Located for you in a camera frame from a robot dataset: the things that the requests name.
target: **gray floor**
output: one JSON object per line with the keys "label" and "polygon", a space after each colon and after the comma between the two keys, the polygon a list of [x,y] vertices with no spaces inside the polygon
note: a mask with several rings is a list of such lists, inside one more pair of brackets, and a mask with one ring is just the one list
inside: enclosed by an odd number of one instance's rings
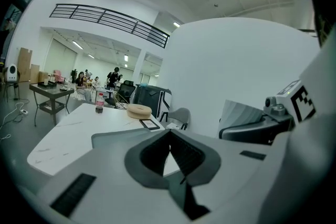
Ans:
{"label": "gray floor", "polygon": [[[54,127],[53,119],[48,113],[38,110],[36,117],[37,126],[34,127],[34,116],[36,111],[36,103],[33,92],[29,90],[28,82],[21,82],[20,98],[28,99],[30,102],[23,109],[28,111],[28,115],[24,116],[19,123],[10,122],[0,130],[0,137],[11,134],[12,137],[1,141],[0,152],[7,164],[8,170],[13,181],[21,186],[28,188],[32,193],[37,193],[38,189],[43,186],[49,179],[49,176],[31,168],[27,163],[27,156],[34,147],[42,140],[42,138]],[[15,109],[15,104],[18,102],[27,102],[26,100],[14,101],[14,89],[8,89],[8,103],[3,97],[4,87],[0,93],[0,125],[4,116]],[[40,94],[36,94],[37,102],[42,103],[48,99]],[[65,97],[59,98],[58,101],[65,103]],[[69,99],[68,109],[71,113],[82,103],[76,99],[76,92]],[[5,120],[13,119],[18,114],[15,111]],[[66,111],[63,109],[57,113],[56,118],[59,122],[63,117],[66,117]]]}

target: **pink chair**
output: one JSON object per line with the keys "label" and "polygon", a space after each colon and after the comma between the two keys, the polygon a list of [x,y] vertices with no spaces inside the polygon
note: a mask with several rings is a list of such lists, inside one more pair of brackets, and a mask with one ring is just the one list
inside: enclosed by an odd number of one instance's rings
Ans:
{"label": "pink chair", "polygon": [[63,83],[64,77],[61,77],[61,71],[54,70],[54,73],[55,73],[55,82]]}

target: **bottle label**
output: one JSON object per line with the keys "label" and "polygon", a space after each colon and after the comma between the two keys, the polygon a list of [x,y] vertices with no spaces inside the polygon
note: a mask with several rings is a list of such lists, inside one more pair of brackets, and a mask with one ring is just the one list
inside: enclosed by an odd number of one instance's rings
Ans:
{"label": "bottle label", "polygon": [[96,101],[96,105],[98,105],[98,106],[104,106],[104,101]]}

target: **black picture frame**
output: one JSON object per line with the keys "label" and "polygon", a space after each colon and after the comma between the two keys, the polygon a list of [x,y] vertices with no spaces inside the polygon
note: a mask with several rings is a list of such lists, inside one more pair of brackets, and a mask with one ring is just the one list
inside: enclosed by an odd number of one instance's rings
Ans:
{"label": "black picture frame", "polygon": [[[153,122],[153,121],[150,120],[150,119],[148,119],[148,120],[139,120],[139,121],[140,121],[140,123],[142,124],[142,126],[143,126],[144,128],[147,128],[147,129],[150,130],[150,131],[160,129],[160,127],[159,127],[155,122]],[[146,121],[151,121],[156,127],[148,128],[147,125],[144,123],[144,122],[146,122]]]}

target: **woman with long black hair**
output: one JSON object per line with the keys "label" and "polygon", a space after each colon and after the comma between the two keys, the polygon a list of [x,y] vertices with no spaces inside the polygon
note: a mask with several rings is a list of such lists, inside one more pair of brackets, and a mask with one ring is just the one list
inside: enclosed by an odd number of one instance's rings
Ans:
{"label": "woman with long black hair", "polygon": [[86,101],[91,102],[91,93],[88,89],[83,86],[83,80],[84,80],[84,72],[81,72],[78,74],[78,78],[76,79],[76,90],[77,92],[84,95]]}

